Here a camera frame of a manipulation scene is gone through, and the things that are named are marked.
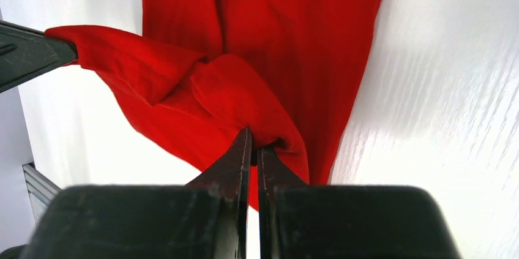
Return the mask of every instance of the red towel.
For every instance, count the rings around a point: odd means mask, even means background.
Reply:
[[[381,0],[143,0],[143,36],[100,26],[76,44],[131,125],[205,170],[249,126],[311,184],[326,184],[364,73]],[[257,208],[257,176],[251,172]]]

